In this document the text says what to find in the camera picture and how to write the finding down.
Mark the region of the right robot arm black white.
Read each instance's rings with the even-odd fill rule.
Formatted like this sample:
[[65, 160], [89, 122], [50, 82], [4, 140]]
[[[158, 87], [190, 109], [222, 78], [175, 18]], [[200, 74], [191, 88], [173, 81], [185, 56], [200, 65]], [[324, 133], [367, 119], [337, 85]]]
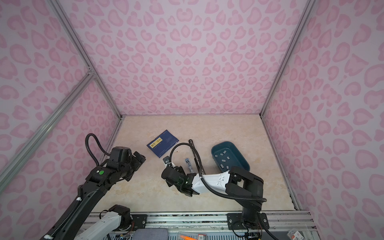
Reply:
[[211, 193], [217, 197], [234, 200], [242, 206], [240, 217], [228, 218], [229, 230], [245, 230], [243, 235], [237, 235], [244, 240], [260, 240], [263, 233], [272, 235], [266, 214], [262, 213], [262, 205], [267, 201], [263, 197], [264, 180], [240, 167], [231, 167], [228, 171], [206, 175], [203, 173], [201, 157], [195, 146], [189, 142], [197, 166], [197, 172], [187, 174], [183, 167], [172, 162], [172, 155], [163, 161], [166, 168], [162, 179], [169, 187], [175, 187], [180, 193], [192, 197], [203, 193]]

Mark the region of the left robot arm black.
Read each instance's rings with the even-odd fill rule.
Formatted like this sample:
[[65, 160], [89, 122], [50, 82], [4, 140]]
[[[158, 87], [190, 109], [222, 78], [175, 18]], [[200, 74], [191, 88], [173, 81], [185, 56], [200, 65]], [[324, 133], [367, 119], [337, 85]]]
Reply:
[[[99, 163], [90, 149], [91, 137], [108, 156], [102, 163]], [[107, 153], [93, 133], [87, 134], [85, 146], [96, 167], [90, 171], [85, 183], [78, 186], [77, 196], [52, 228], [41, 237], [42, 240], [73, 240], [94, 207], [112, 186], [121, 181], [130, 181], [146, 161], [145, 156], [127, 147], [115, 147]]]

